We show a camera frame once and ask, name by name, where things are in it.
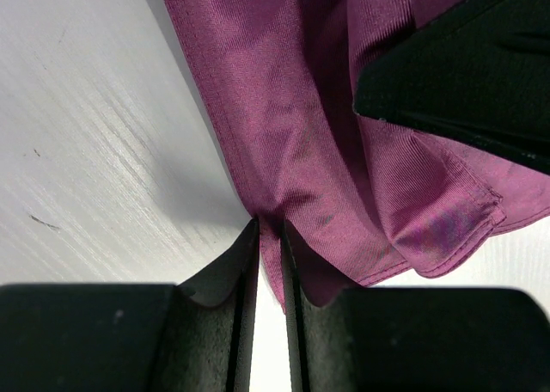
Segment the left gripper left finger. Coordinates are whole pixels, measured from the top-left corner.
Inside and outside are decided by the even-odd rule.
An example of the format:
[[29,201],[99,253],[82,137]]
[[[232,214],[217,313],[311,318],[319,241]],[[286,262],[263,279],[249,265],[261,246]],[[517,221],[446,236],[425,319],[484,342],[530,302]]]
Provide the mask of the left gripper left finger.
[[179,285],[1,289],[4,391],[246,391],[259,223]]

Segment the purple satin napkin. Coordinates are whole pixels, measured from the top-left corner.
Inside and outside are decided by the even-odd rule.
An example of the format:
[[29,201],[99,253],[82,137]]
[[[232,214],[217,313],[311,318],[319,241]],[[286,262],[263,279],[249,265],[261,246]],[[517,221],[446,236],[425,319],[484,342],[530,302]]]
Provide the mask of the purple satin napkin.
[[546,175],[353,112],[362,68],[460,1],[164,0],[277,298],[284,220],[369,286],[548,215]]

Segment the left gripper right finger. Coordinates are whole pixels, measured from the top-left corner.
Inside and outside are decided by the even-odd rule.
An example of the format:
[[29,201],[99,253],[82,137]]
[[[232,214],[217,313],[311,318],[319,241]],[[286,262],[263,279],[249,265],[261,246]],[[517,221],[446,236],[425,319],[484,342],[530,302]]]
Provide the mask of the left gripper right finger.
[[364,288],[281,236],[295,391],[546,391],[549,321],[506,288]]

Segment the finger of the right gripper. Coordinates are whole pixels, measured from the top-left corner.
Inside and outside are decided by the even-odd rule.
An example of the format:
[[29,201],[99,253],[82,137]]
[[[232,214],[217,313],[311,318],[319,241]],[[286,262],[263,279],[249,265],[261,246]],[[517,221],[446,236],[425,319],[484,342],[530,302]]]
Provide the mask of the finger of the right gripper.
[[366,66],[355,111],[549,170],[549,0],[465,0]]

